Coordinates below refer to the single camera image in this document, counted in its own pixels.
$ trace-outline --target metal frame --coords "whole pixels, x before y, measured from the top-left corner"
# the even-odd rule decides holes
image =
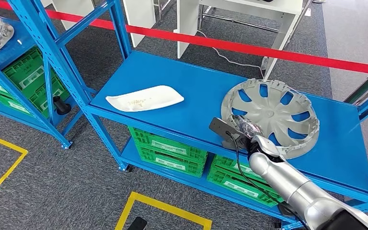
[[[308,0],[307,3],[305,4],[305,6],[304,6],[304,8],[303,8],[298,20],[297,20],[296,25],[293,28],[293,31],[291,32],[290,36],[288,37],[286,46],[284,48],[286,48],[287,45],[290,43],[291,38],[293,37],[295,31],[297,30],[299,23],[301,22],[302,18],[304,17],[305,13],[307,12],[307,10],[310,7],[311,3],[312,3],[312,0]],[[200,11],[200,16],[199,16],[199,24],[198,24],[199,25],[198,26],[199,30],[202,29],[202,23],[203,23],[204,18],[205,17],[210,17],[210,18],[224,20],[224,21],[227,21],[227,22],[232,22],[232,23],[237,23],[237,24],[241,24],[241,25],[254,27],[254,28],[257,28],[257,29],[261,29],[261,30],[266,30],[266,31],[273,32],[273,33],[279,33],[278,29],[274,29],[274,28],[270,28],[270,27],[262,26],[262,25],[257,25],[257,24],[253,24],[253,23],[246,23],[246,22],[243,22],[243,21],[240,21],[240,20],[236,20],[236,19],[228,18],[228,17],[223,17],[223,16],[216,15],[216,14],[210,14],[208,12],[211,10],[211,8],[215,8],[215,7],[208,6],[208,8],[206,10],[204,10],[204,5],[201,5],[201,11]]]
[[[163,10],[166,8],[166,6],[171,2],[171,0],[168,0],[164,5],[161,3],[161,0],[157,0],[157,4],[153,3],[154,6],[156,6],[159,9],[159,20],[163,21]]]
[[[45,81],[46,81],[46,93],[47,95],[52,95],[51,90],[51,71],[49,71],[50,66],[44,61],[44,68],[45,68]],[[49,107],[49,118],[46,119],[40,111],[36,109],[36,107],[23,96],[22,92],[12,84],[12,82],[1,72],[0,70],[0,85],[3,86],[16,100],[18,100],[23,107],[25,107],[31,115],[34,116],[36,122],[30,122],[24,120],[22,118],[18,118],[13,115],[13,110],[10,108],[1,108],[0,114],[6,117],[9,117],[13,120],[21,122],[27,126],[36,128],[38,130],[44,131],[52,136],[54,136],[57,140],[60,141],[61,147],[63,149],[68,149],[72,145],[72,141],[66,139],[65,135],[71,130],[73,125],[77,122],[77,120],[81,117],[81,113],[77,113],[74,118],[68,123],[68,125],[64,128],[62,132],[58,131],[54,122],[54,106],[51,100],[51,97],[48,98],[48,107]]]
[[[224,199],[236,202],[240,205],[277,217],[283,221],[283,229],[293,229],[301,226],[300,223],[298,223],[297,220],[295,220],[294,218],[282,216],[278,212],[273,211],[273,209],[256,205],[253,202],[246,201],[246,199],[236,199],[234,196],[226,195],[226,192],[222,193],[218,189],[215,190],[209,188],[209,185],[202,186],[200,184],[197,184],[195,179],[186,179],[184,175],[180,174],[178,176],[177,174],[162,170],[160,169],[160,167],[153,166],[144,161],[141,161],[140,159],[131,159],[125,157],[123,155],[124,152],[130,151],[132,150],[132,148],[135,148],[132,140],[127,142],[122,151],[118,150],[118,148],[113,143],[110,135],[103,126],[102,122],[100,121],[99,117],[104,117],[123,124],[132,125],[137,128],[144,129],[154,134],[174,139],[185,144],[197,145],[198,147],[205,145],[206,150],[216,150],[215,153],[217,154],[223,152],[222,148],[213,146],[206,142],[202,142],[198,139],[194,139],[185,134],[175,133],[165,128],[154,126],[152,124],[129,118],[124,115],[116,115],[115,113],[111,113],[107,110],[90,104],[92,97],[89,95],[89,90],[84,84],[82,84],[83,81],[77,69],[75,68],[75,65],[72,62],[70,56],[68,55],[68,52],[64,45],[75,35],[77,35],[78,32],[87,27],[89,22],[91,22],[95,17],[98,17],[102,12],[108,10],[111,14],[111,18],[115,27],[116,38],[123,59],[126,60],[131,53],[131,47],[128,39],[128,34],[125,29],[125,23],[119,1],[118,3],[115,3],[115,0],[107,0],[105,3],[97,6],[93,12],[88,14],[84,19],[75,24],[67,33],[64,33],[61,36],[56,35],[56,33],[52,31],[53,27],[49,18],[47,17],[46,12],[44,11],[44,8],[41,5],[40,0],[8,0],[8,2],[12,6],[15,13],[18,15],[22,23],[26,25],[27,30],[32,35],[39,48],[43,51],[45,55],[45,61],[47,62],[46,66],[51,65],[57,72],[61,80],[65,83],[65,86],[70,91],[78,106],[81,108],[81,113],[84,113],[89,122],[92,124],[93,128],[98,133],[105,146],[109,149],[112,156],[115,158],[120,170],[127,170],[128,165],[131,163],[138,167],[152,171],[156,174],[181,182],[183,184],[187,184],[189,186],[217,195]],[[312,177],[312,179],[315,183],[323,188],[333,190],[335,192],[354,198],[354,200],[349,202],[350,205],[353,205],[354,207],[357,207],[363,211],[368,211],[368,193],[359,191],[358,189],[354,189],[348,186],[333,183],[329,180],[321,179],[319,177]]]

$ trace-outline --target red barrier tape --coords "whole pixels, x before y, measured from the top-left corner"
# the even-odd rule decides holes
[[[0,8],[11,10],[11,6],[5,2],[0,0]],[[78,22],[82,19],[82,16],[73,15],[69,13],[61,13],[57,11],[46,10],[48,16],[53,19],[66,20],[71,22]],[[113,30],[113,23],[107,20],[96,19],[90,25],[101,27],[105,29]],[[270,49],[266,47],[260,46],[252,46],[235,42],[222,41],[212,38],[205,38],[200,36],[192,36],[185,34],[176,34],[173,32],[156,30],[156,29],[148,29],[143,27],[126,25],[126,30],[129,33],[135,33],[140,35],[146,35],[155,38],[161,38],[171,41],[180,41],[191,43],[199,46],[207,46],[207,47],[215,47],[218,49],[230,50],[239,53],[259,55],[259,56],[267,56],[271,58],[278,58],[283,60],[301,62],[306,64],[331,67],[336,69],[345,69],[356,72],[368,73],[368,64],[357,63],[352,61],[344,61],[326,57],[317,57],[313,55],[299,54],[289,51],[281,51]]]
[[[283,60],[296,61],[306,64],[325,66],[337,69],[345,69],[356,72],[368,73],[368,64],[357,63],[352,61],[343,61],[337,59],[331,59],[326,57],[317,57],[313,55],[299,54],[289,51],[281,51],[276,49],[270,49],[260,46],[246,45],[242,43],[222,41],[212,38],[205,38],[200,36],[192,36],[185,34],[176,34],[173,32],[147,29],[137,26],[126,26],[127,31],[130,33],[146,35],[150,37],[162,38],[172,41],[187,42],[199,46],[214,47],[217,49],[225,49],[245,54],[253,54],[259,56],[268,56],[271,58],[279,58]]]

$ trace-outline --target yellow floor tape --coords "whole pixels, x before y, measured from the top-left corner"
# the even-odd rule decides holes
[[[18,151],[21,155],[20,157],[15,161],[15,163],[13,163],[13,165],[6,171],[6,173],[0,178],[0,185],[2,184],[2,182],[9,176],[9,174],[11,174],[11,172],[16,168],[16,166],[18,166],[18,164],[23,160],[23,158],[26,156],[27,154],[27,150],[19,147],[19,146],[16,146],[12,143],[9,143],[5,140],[2,140],[0,139],[0,144],[1,145],[4,145],[8,148],[11,148],[15,151]]]
[[[166,212],[175,214],[179,217],[182,217],[182,218],[187,219],[189,221],[195,222],[199,225],[202,225],[202,226],[204,226],[203,230],[210,230],[211,229],[212,221],[210,219],[200,217],[196,214],[184,211],[180,208],[177,208],[177,207],[174,207],[172,205],[163,203],[161,201],[150,198],[148,196],[132,192],[130,194],[129,198],[127,199],[125,208],[122,211],[122,214],[119,218],[118,223],[116,224],[115,230],[122,230],[122,228],[123,228],[123,226],[126,222],[126,219],[129,215],[129,212],[132,209],[132,206],[133,206],[133,203],[135,202],[135,200],[140,201],[144,204],[159,208],[159,209],[164,210]]]

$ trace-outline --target power cord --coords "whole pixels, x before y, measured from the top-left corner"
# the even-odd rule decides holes
[[[278,205],[282,206],[285,210],[287,210],[288,212],[292,213],[298,220],[299,222],[301,222],[301,224],[304,226],[304,228],[306,230],[310,230],[307,225],[305,224],[305,222],[297,215],[295,214],[293,211],[291,211],[287,206],[285,206],[284,204],[278,202],[274,197],[272,197],[270,194],[268,194],[268,192],[266,192],[264,189],[258,187],[253,181],[251,181],[249,178],[247,178],[245,176],[245,174],[243,173],[242,169],[241,169],[241,164],[239,161],[239,147],[238,147],[238,143],[236,142],[235,138],[233,137],[233,135],[226,131],[226,134],[230,136],[230,138],[232,139],[233,143],[235,144],[235,149],[236,149],[236,162],[238,163],[238,169],[241,172],[241,175],[255,188],[257,188],[260,192],[264,193],[266,196],[268,196],[269,198],[271,198],[272,200],[274,200],[276,203],[278,203]]]
[[[201,32],[201,31],[199,31],[199,30],[197,30],[197,31],[198,31],[199,33],[201,33],[204,37],[208,38],[208,37],[205,35],[205,33]],[[254,66],[254,65],[249,65],[249,64],[241,64],[241,63],[237,63],[237,62],[234,62],[234,61],[230,61],[227,57],[225,57],[225,56],[223,56],[222,54],[220,54],[220,53],[219,53],[219,51],[218,51],[216,48],[214,48],[214,47],[212,47],[212,48],[217,52],[218,56],[220,56],[220,57],[222,57],[222,58],[226,59],[229,63],[236,64],[236,65],[239,65],[239,66],[250,66],[250,67],[259,68],[259,70],[260,70],[260,74],[262,75],[262,78],[265,78],[265,75],[263,74],[262,68],[261,68],[260,66]]]

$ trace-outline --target black cable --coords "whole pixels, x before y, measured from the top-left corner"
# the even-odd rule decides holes
[[[295,214],[293,211],[291,211],[287,206],[285,206],[284,204],[282,204],[281,202],[278,202],[274,197],[272,197],[270,194],[268,194],[268,192],[266,192],[264,189],[258,187],[254,182],[252,182],[249,178],[247,178],[245,176],[245,174],[243,174],[243,171],[241,169],[241,164],[239,161],[239,147],[238,147],[238,143],[236,142],[235,138],[233,137],[233,135],[226,131],[226,134],[228,134],[230,136],[230,138],[232,139],[233,143],[235,144],[235,149],[236,149],[236,161],[238,163],[238,169],[241,172],[241,175],[255,188],[257,188],[260,192],[264,193],[266,196],[268,196],[269,198],[271,198],[272,200],[274,200],[276,203],[278,203],[278,205],[282,206],[285,210],[287,210],[288,212],[292,213],[298,220],[299,222],[301,222],[301,224],[304,226],[304,228],[306,230],[310,230],[308,228],[308,226],[305,224],[305,222],[297,215]]]

